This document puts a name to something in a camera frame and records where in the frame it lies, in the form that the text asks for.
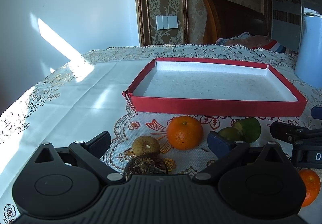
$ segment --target wooden headboard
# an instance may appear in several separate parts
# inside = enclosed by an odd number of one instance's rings
[[[207,9],[207,23],[203,44],[214,44],[219,38],[231,38],[243,32],[268,35],[264,15],[227,0],[203,0]]]

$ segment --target lime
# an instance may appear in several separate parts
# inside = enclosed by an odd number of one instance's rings
[[[226,140],[232,142],[240,141],[242,139],[240,132],[233,127],[223,128],[218,132],[218,134],[224,137]]]
[[[248,143],[252,143],[260,137],[260,123],[254,117],[236,121],[232,126],[240,132],[244,141]]]

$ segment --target gold frame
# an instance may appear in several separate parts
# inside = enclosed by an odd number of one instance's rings
[[[181,0],[181,5],[183,14],[183,41],[184,44],[187,44],[189,42],[187,0]],[[136,0],[136,10],[140,46],[151,45],[152,40],[150,30],[149,1]]]

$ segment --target lace tablecloth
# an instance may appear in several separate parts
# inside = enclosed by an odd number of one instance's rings
[[[322,91],[312,88],[294,75],[296,55],[249,50],[243,46],[162,45],[149,47],[109,48],[85,55],[85,64],[68,63],[28,90],[0,116],[0,208],[4,209],[2,224],[10,224],[19,216],[11,197],[12,184],[33,151],[43,141],[56,147],[68,146],[76,140],[88,141],[102,131],[112,136],[110,149],[101,158],[122,172],[133,158],[133,140],[151,135],[166,141],[166,127],[177,115],[134,112],[121,95],[144,66],[156,57],[197,57],[247,60],[271,64],[307,98],[301,117],[258,118],[262,134],[254,145],[272,140],[269,126],[282,121],[309,129],[321,128],[322,121],[312,119],[310,109],[321,106]],[[230,126],[238,117],[194,116],[210,130]],[[206,138],[190,151],[171,149],[161,154],[168,159],[170,174],[196,174],[216,159],[209,151]],[[284,152],[291,154],[292,145],[280,142]],[[322,222],[320,196],[300,215],[310,223]]]

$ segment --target white tray bottom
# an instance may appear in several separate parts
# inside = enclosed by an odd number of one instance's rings
[[[158,61],[133,94],[185,99],[297,101],[268,69],[198,62]]]

